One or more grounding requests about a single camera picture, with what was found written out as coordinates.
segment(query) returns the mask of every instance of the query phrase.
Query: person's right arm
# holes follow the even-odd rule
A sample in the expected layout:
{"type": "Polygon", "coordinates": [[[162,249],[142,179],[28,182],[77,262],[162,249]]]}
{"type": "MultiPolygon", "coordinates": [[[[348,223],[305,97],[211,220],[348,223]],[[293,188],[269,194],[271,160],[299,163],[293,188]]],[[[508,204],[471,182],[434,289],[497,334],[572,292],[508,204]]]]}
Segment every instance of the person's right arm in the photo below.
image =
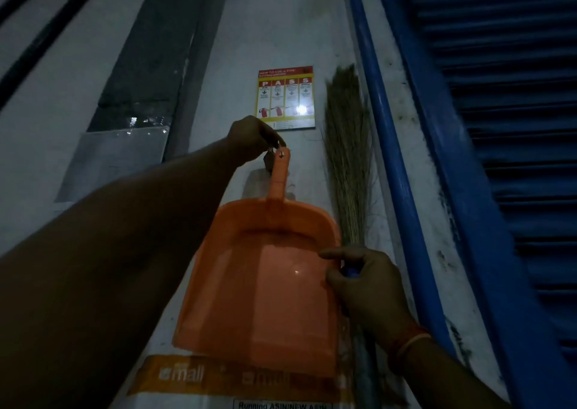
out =
{"type": "MultiPolygon", "coordinates": [[[[319,255],[364,264],[356,279],[345,278],[330,268],[327,282],[347,306],[351,318],[388,352],[394,340],[416,324],[408,310],[399,270],[386,254],[364,247],[335,248],[319,255]]],[[[411,344],[399,367],[423,409],[511,407],[431,339],[411,344]]]]}

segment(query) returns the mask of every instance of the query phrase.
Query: fire extinguisher instruction sign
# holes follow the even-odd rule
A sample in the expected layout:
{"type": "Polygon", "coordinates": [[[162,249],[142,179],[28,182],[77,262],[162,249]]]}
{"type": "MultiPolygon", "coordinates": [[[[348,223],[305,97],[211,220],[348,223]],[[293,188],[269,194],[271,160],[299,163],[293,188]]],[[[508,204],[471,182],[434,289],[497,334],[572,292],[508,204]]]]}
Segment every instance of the fire extinguisher instruction sign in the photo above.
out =
{"type": "Polygon", "coordinates": [[[260,70],[255,115],[276,130],[314,128],[312,65],[260,70]]]}

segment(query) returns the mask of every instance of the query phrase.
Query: corrugated metal shutter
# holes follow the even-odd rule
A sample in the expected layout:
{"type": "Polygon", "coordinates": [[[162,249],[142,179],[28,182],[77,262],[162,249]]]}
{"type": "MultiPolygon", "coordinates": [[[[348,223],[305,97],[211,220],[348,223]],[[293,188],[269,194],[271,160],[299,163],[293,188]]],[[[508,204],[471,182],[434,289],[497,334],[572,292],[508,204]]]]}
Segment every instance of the corrugated metal shutter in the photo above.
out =
{"type": "Polygon", "coordinates": [[[406,0],[577,370],[577,0],[406,0]]]}

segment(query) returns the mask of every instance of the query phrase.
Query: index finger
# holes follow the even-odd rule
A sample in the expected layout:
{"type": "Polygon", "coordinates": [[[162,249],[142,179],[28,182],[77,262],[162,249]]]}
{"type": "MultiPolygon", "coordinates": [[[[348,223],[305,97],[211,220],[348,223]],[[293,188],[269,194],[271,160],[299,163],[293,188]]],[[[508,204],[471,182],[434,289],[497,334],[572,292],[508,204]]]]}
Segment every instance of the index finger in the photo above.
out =
{"type": "Polygon", "coordinates": [[[287,145],[277,131],[260,119],[258,119],[258,123],[260,124],[260,135],[267,141],[269,146],[280,147],[287,145]]]}
{"type": "Polygon", "coordinates": [[[339,248],[327,248],[319,251],[319,257],[333,260],[347,260],[348,262],[362,262],[369,252],[368,248],[361,245],[342,246],[339,248]]]}

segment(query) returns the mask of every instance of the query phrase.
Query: broom bristles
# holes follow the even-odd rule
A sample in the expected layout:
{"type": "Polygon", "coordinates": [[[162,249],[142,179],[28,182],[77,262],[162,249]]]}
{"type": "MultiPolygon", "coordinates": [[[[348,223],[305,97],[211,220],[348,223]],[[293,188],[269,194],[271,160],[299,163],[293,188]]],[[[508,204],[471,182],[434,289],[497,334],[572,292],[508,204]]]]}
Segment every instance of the broom bristles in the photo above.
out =
{"type": "Polygon", "coordinates": [[[364,244],[371,184],[371,121],[354,65],[327,82],[324,145],[343,245],[364,244]]]}

